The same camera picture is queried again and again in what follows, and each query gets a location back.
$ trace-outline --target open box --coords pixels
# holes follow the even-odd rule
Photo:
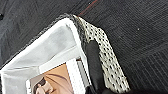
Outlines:
[[[26,94],[26,80],[72,58],[81,57],[89,77],[85,47],[93,39],[102,43],[99,45],[100,60],[105,72],[106,87],[119,93],[128,91],[129,85],[104,31],[79,17],[65,14],[53,21],[6,62],[6,65],[1,69],[3,94]],[[110,53],[104,51],[104,48],[109,48]]]

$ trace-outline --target patterned fabric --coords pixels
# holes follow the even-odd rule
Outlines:
[[[100,48],[100,60],[104,71],[104,80],[107,88],[116,93],[123,93],[130,90],[126,77],[117,61],[113,49],[105,32],[79,17],[85,30],[87,42],[96,40]]]

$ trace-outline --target white patterned fabric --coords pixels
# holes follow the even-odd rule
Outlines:
[[[84,19],[80,17],[78,18],[85,29],[87,42],[95,39],[99,44],[99,56],[102,62],[106,87],[110,88],[113,92],[116,93],[128,92],[130,87],[105,32],[101,28],[97,28],[86,22]]]

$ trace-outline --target dark carpet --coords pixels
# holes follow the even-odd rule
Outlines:
[[[102,28],[132,89],[168,92],[167,0],[0,0],[0,64],[63,13]]]

